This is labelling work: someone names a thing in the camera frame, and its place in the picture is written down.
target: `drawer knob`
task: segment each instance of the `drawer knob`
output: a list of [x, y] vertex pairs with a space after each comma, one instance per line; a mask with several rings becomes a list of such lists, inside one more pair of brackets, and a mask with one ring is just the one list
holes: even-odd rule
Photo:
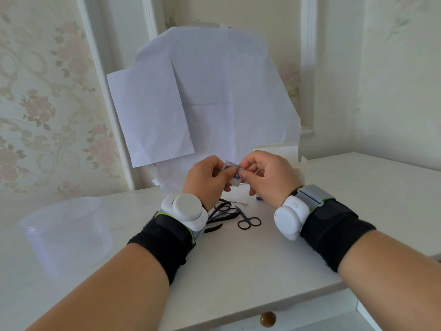
[[264, 312], [260, 315], [260, 324], [264, 328], [270, 328], [276, 323], [276, 314], [272, 311]]

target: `black wrist strap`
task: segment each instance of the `black wrist strap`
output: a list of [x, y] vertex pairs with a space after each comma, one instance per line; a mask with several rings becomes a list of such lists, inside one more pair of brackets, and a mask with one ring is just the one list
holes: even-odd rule
[[352, 245], [366, 232], [375, 229], [340, 202], [326, 200], [310, 214], [300, 236], [337, 272]]
[[172, 284], [179, 266], [194, 247], [190, 230], [173, 217], [159, 214], [127, 244], [136, 243], [148, 250], [161, 264]]

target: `wallpaper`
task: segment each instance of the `wallpaper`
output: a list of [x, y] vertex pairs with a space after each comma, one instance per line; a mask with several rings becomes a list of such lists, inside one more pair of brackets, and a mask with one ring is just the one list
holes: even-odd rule
[[367, 0], [359, 88], [364, 153], [441, 170], [441, 0]]
[[0, 228], [128, 190], [76, 0], [0, 0]]
[[162, 5], [167, 28], [194, 22], [222, 23], [266, 38], [268, 55], [294, 107], [301, 112], [300, 0], [162, 0]]

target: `clear plastic container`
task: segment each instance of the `clear plastic container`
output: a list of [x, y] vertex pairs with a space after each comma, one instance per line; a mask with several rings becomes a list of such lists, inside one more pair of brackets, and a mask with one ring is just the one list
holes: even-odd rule
[[52, 278], [87, 269], [112, 247], [112, 236], [97, 197], [58, 202], [20, 221], [26, 236]]

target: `white table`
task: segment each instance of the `white table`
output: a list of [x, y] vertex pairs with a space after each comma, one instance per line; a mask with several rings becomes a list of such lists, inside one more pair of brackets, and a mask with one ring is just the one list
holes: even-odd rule
[[[315, 183], [386, 234], [434, 258], [441, 257], [441, 172], [358, 153], [308, 162]], [[158, 188], [102, 197], [113, 249], [95, 267], [53, 282], [38, 264], [18, 224], [0, 232], [0, 325], [22, 331], [120, 250], [159, 208]], [[246, 186], [224, 193], [262, 219], [243, 231], [236, 220], [204, 234], [170, 289], [160, 330], [204, 330], [265, 310], [345, 288], [339, 276], [302, 240], [285, 239], [274, 209], [248, 196]]]

